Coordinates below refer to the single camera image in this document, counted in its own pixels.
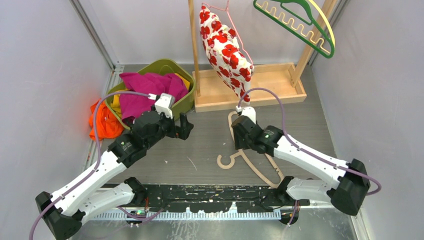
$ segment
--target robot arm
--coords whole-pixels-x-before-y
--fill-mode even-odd
[[[349,163],[327,156],[298,142],[289,135],[288,137],[298,145],[298,147],[293,146],[281,129],[274,126],[267,126],[262,129],[256,123],[256,113],[252,107],[244,108],[231,127],[234,130],[236,149],[252,149],[260,154],[284,159],[321,179],[303,180],[286,176],[277,189],[279,191],[278,197],[283,202],[300,199],[324,201],[332,203],[334,207],[345,214],[358,214],[370,188],[370,181],[345,170],[332,167],[318,160],[314,155],[337,166],[344,166],[366,175],[367,171],[361,161],[353,159]]]
[[[181,113],[180,126],[175,125],[171,111],[174,100],[173,96],[165,93],[157,97],[152,111],[144,112],[136,118],[130,133],[117,137],[109,145],[108,150],[101,155],[100,165],[91,177],[44,214],[43,219],[57,240],[70,238],[89,219],[106,210],[124,204],[141,204],[144,201],[146,191],[133,177],[106,192],[96,194],[96,191],[111,178],[146,156],[147,150],[165,136],[182,140],[189,137],[193,124]],[[95,165],[96,163],[52,194],[45,191],[40,193],[35,198],[38,210],[42,212],[52,200],[63,196],[69,188],[86,178],[94,170]]]

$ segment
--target wooden clothes rack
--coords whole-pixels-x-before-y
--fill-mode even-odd
[[[325,0],[321,7],[324,15],[329,18],[338,0]],[[239,102],[239,98],[234,92],[222,83],[221,78],[214,70],[199,70],[198,48],[194,3],[188,0],[188,12],[190,16],[191,41],[193,46],[194,72],[192,73],[196,81],[196,94],[194,95],[194,107],[196,112],[209,112],[217,110],[234,109]],[[319,16],[317,19],[319,26],[324,28],[325,21]],[[312,29],[314,42],[318,42],[321,33],[314,26]],[[309,62],[314,49],[305,45],[302,55],[297,65],[293,62],[256,65],[251,87],[267,88],[278,95],[283,103],[303,102],[307,96],[300,79],[307,63]],[[250,105],[267,106],[275,105],[278,102],[274,97],[264,91],[253,91],[250,93]]]

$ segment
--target wooden pole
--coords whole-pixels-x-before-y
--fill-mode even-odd
[[[332,13],[334,6],[336,5],[338,0],[325,0],[324,4],[322,5],[322,12],[325,14],[327,19],[329,18],[330,14]],[[320,25],[323,29],[326,26],[323,18],[321,16],[318,17],[318,20],[316,21],[318,25]],[[315,36],[314,41],[317,41],[318,38],[321,37],[320,31],[314,26],[313,29],[313,35]],[[302,73],[305,70],[306,64],[308,64],[309,59],[311,59],[311,55],[314,52],[314,49],[306,45],[303,49],[302,55],[300,56],[299,62],[296,65],[296,68],[294,69],[294,74],[291,76],[291,86],[295,87],[298,84],[299,79],[301,78]]]
[[[200,97],[200,76],[198,62],[198,47],[196,40],[195,7],[193,0],[188,0],[188,13],[190,14],[191,42],[193,44],[194,80],[196,81],[196,94]]]

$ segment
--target orange t-shirt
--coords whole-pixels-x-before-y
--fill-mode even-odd
[[[91,128],[93,128],[93,115],[94,115],[94,110],[98,102],[99,101],[97,101],[95,104],[93,104],[90,107],[91,116],[88,119],[88,123],[90,124]],[[98,107],[97,118],[95,123],[97,127],[97,134],[98,134],[99,140],[114,139],[118,137],[119,135],[121,135],[122,132],[124,131],[124,127],[115,117],[115,115],[112,114],[112,112],[106,106],[104,101]],[[92,140],[95,140],[94,129],[91,129],[89,136]]]

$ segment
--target pink wire hanger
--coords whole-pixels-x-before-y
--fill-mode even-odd
[[[220,11],[224,11],[224,12],[226,12],[226,14],[228,15],[229,21],[231,22],[232,28],[234,29],[235,34],[237,35],[237,38],[238,38],[238,40],[240,41],[241,49],[242,49],[242,50],[246,53],[247,57],[248,57],[248,58],[249,58],[249,60],[250,60],[250,63],[253,65],[253,60],[252,60],[251,56],[249,55],[248,51],[246,51],[246,50],[245,50],[245,46],[243,45],[242,38],[240,37],[239,32],[237,31],[237,28],[236,28],[236,26],[234,25],[233,20],[231,19],[231,16],[230,16],[230,8],[229,8],[230,0],[227,0],[227,1],[226,1],[226,7],[225,7],[225,9],[222,9],[222,8],[219,8],[219,7],[216,7],[216,6],[211,6],[211,5],[209,5],[209,4],[205,3],[205,2],[202,2],[201,4],[202,4],[202,6],[203,6],[203,5],[206,5],[206,6],[207,6],[208,8],[210,8],[210,9],[218,9],[218,10],[220,10]]]

